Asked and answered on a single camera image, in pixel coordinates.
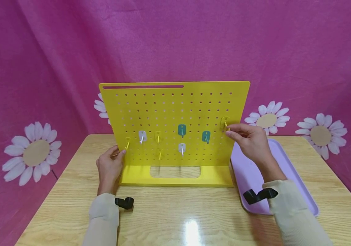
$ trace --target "teal hook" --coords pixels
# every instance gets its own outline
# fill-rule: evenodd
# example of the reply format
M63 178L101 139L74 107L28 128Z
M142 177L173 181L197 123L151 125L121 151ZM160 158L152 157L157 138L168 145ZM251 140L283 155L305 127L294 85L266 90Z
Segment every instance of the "teal hook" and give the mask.
M180 135L181 137L184 137L185 134L186 134L186 125L184 124L178 125L178 135Z
M204 131L202 136L201 136L201 140L208 144L210 142L210 135L211 135L211 133L209 131Z

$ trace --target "daisy decoration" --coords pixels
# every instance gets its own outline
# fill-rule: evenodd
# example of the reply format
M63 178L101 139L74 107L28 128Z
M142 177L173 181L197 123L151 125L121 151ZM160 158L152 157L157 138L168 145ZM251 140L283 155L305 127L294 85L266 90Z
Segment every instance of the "daisy decoration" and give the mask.
M276 134L278 127L284 127L290 119L289 116L285 115L289 111L289 108L285 107L281 109L281 107L281 101L278 103L271 101L267 107L265 105L259 106L259 113L252 112L244 120L250 125L262 127L266 131L266 135L269 135L269 133Z
M94 104L94 108L100 112L99 117L103 118L103 119L108 119L107 122L110 125L110 119L108 118L108 114L106 111L106 107L104 106L103 103L103 98L101 96L101 93L97 94L100 98L100 100L95 100L95 104Z
M303 138L307 139L325 160L329 159L329 150L338 155L340 153L339 147L344 147L347 143L342 137L347 134L348 130L344 128L341 121L333 122L331 115L317 114L316 119L305 118L297 125L302 129L295 131L295 133L303 134Z
M15 136L11 140L12 145L7 146L4 152L13 156L2 166L2 170L8 172L4 176L6 182L20 176L19 185L24 186L33 175L38 182L41 175L50 172L50 165L58 162L61 154L61 141L55 141L58 133L51 130L50 124L44 127L40 122L25 127L25 136Z

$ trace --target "pegboard base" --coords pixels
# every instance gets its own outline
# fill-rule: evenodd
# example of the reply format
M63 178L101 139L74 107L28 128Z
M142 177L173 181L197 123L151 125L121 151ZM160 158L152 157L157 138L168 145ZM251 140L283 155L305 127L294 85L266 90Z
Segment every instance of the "pegboard base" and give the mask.
M198 178L154 178L151 166L125 166L121 186L233 187L229 166L200 166Z

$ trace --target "sleeve cuff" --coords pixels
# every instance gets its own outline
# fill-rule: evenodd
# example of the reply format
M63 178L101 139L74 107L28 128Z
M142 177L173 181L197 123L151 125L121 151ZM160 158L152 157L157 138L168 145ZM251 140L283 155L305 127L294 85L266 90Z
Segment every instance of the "sleeve cuff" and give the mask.
M119 209L115 205L115 196L109 193L103 193L93 200L89 209L89 220L101 218L109 221L111 225L119 225Z
M293 215L300 210L308 209L297 185L292 180L275 180L264 183L263 188L272 188L278 195L269 199L271 214Z

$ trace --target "person's left hand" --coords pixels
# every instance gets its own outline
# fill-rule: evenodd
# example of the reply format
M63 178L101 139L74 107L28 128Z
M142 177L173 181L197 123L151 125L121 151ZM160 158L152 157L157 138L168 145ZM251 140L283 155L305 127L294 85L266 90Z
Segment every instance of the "person's left hand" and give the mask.
M119 152L118 146L109 148L96 160L96 166L99 171L99 187L97 195L103 193L116 193L119 177L124 167L124 155L126 150Z

